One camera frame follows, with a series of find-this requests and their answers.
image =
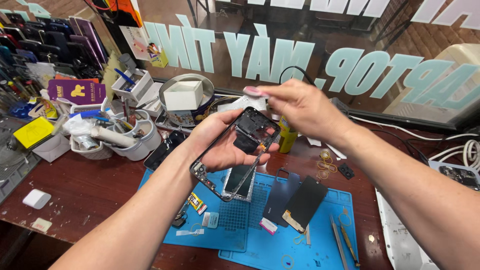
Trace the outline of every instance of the wooden table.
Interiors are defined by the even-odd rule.
[[[379,129],[377,125],[364,126]],[[393,128],[384,129],[404,139],[411,137]],[[417,133],[441,137],[425,132]],[[406,151],[395,137],[384,133],[377,134]],[[346,162],[355,173],[355,177],[350,180],[340,173],[332,173],[328,179],[321,182],[330,188],[352,194],[361,269],[392,269],[386,255],[375,189],[368,182],[367,176],[351,160],[337,161],[335,154],[326,146],[310,146],[305,137],[299,137],[288,154],[273,154],[269,162],[259,167],[258,171],[275,175],[278,168],[284,167],[299,174],[302,179],[307,175],[314,177],[318,171],[318,155],[324,150],[331,153],[333,164],[339,166]],[[76,243],[135,194],[144,171],[143,161],[133,162],[116,154],[107,160],[88,160],[69,151],[53,163],[41,161],[0,206],[0,218],[32,230],[31,224],[40,217],[53,223],[46,235]],[[34,188],[52,195],[50,203],[40,210],[22,204],[22,199]],[[375,237],[373,243],[368,240],[370,234]],[[217,254],[218,250],[213,249],[165,244],[157,254],[153,266],[168,270],[251,269],[220,259]]]

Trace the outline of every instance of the white charger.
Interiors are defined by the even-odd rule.
[[[23,203],[35,209],[41,209],[52,198],[52,195],[41,190],[34,189],[30,191],[27,197],[24,198]]]

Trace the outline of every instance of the hand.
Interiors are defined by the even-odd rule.
[[[353,123],[319,89],[296,79],[280,86],[259,86],[270,95],[268,104],[300,133],[336,145]]]
[[[242,109],[238,109],[214,113],[195,127],[187,140],[193,145],[196,156],[200,156],[242,111]],[[233,145],[236,138],[237,133],[234,129],[231,129],[203,156],[201,161],[207,166],[209,172],[229,169],[237,165],[253,164],[258,153],[261,151],[260,147],[257,148],[253,155],[247,155]],[[278,144],[273,143],[268,149],[268,152],[275,152],[278,150],[278,147]],[[269,158],[270,154],[263,154],[260,157],[258,165],[265,164]]]

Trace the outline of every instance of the blue silicone repair mat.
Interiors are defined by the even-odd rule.
[[[144,177],[138,189],[148,180],[153,172],[150,169],[145,171]],[[227,171],[209,173],[208,178],[214,183],[220,183],[226,176]],[[216,189],[221,193],[222,184],[218,184]],[[224,202],[213,192],[208,190],[202,183],[194,188],[195,193],[206,205],[205,212],[217,212],[218,227],[210,229],[201,227],[204,215],[199,215],[192,206],[188,207],[188,218],[180,229],[170,227],[165,240],[166,244],[189,245],[204,248],[224,249],[231,251],[245,252],[247,242],[248,216],[250,203],[232,200]],[[204,234],[198,236],[181,235],[176,236],[177,231],[195,231],[204,229]]]
[[[345,244],[338,221],[339,214],[343,213],[344,208],[346,208],[348,216],[351,218],[351,225],[344,226],[344,228],[347,231],[347,235],[352,242],[353,250],[357,256],[352,195],[348,192],[329,188],[325,199],[309,223],[311,245],[306,244],[306,239],[296,245],[294,238],[300,234],[291,226],[287,228],[279,226],[275,234],[271,235],[258,225],[260,220],[262,220],[263,209],[273,181],[275,181],[275,177],[271,175],[257,173],[255,177],[252,202],[250,205],[247,251],[242,253],[219,250],[218,256],[222,259],[262,270],[342,270],[342,261],[329,217],[329,215],[332,214],[338,227],[348,268],[358,269],[354,266],[353,257]],[[349,224],[348,217],[341,215],[340,218],[344,224]],[[298,242],[301,238],[303,238],[303,236],[295,239],[295,241]]]

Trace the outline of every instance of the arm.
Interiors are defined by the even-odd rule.
[[[332,144],[352,159],[440,268],[478,268],[478,192],[354,124],[313,86],[290,80],[260,89],[272,96],[269,104],[302,134]]]
[[[198,183],[189,166],[241,112],[216,113],[204,120],[125,205],[73,245],[50,269],[150,269],[174,217]],[[235,140],[235,133],[229,138]],[[278,145],[270,146],[271,151],[277,149]],[[259,165],[269,157],[263,154]],[[232,140],[223,140],[202,162],[221,170],[251,165],[255,158],[233,146]]]

